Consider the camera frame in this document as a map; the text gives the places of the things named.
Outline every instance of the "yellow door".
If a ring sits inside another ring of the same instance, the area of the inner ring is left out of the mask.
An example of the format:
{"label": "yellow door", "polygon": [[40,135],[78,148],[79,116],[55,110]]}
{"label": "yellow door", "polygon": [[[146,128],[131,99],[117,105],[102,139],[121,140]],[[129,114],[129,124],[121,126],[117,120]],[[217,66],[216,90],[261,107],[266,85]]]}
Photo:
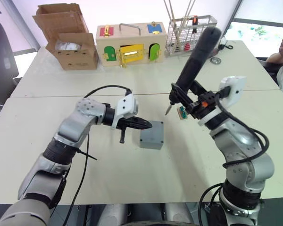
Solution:
{"label": "yellow door", "polygon": [[143,44],[123,46],[120,49],[122,65],[143,59]]}

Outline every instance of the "white table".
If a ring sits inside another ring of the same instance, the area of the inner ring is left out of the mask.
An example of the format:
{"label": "white table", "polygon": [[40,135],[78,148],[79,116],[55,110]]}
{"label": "white table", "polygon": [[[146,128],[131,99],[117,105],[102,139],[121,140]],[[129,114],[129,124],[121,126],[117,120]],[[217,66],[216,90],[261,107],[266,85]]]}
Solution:
{"label": "white table", "polygon": [[[6,102],[0,113],[0,203],[17,201],[24,176],[79,98],[10,98]],[[119,98],[95,97],[112,105]],[[163,148],[139,148],[137,130],[127,129],[125,144],[120,144],[119,130],[92,127],[90,153],[99,160],[88,161],[76,203],[197,202],[206,188],[225,180],[224,158],[207,128],[192,117],[179,120],[175,108],[165,116],[168,94],[137,98],[137,116],[164,122]],[[262,198],[283,197],[283,94],[279,90],[246,91],[231,112],[270,139],[267,152],[275,163],[275,174],[266,181]],[[61,203],[71,202],[83,163],[84,156],[77,154]]]}
{"label": "white table", "polygon": [[[220,80],[228,76],[247,76],[245,90],[279,89],[242,41],[230,41],[234,46],[217,55],[222,60],[214,65],[209,60],[197,80],[207,90],[217,91]],[[97,87],[118,84],[133,89],[135,94],[169,93],[188,59],[186,56],[166,58],[162,63],[103,67],[97,70],[64,71],[57,59],[41,48],[12,97],[84,96]],[[123,90],[105,89],[96,95],[122,95]]]}

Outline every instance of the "cardboard box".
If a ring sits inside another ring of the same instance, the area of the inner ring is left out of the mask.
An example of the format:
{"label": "cardboard box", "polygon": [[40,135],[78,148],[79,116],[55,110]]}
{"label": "cardboard box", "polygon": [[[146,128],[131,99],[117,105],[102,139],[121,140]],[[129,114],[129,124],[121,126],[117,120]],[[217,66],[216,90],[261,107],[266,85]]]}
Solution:
{"label": "cardboard box", "polygon": [[47,41],[57,39],[59,33],[86,32],[88,28],[78,4],[49,4],[38,6],[33,16]]}
{"label": "cardboard box", "polygon": [[98,54],[91,33],[60,33],[58,39],[81,45],[80,50],[55,50],[57,39],[52,39],[46,49],[56,57],[64,70],[90,70],[98,65]]}

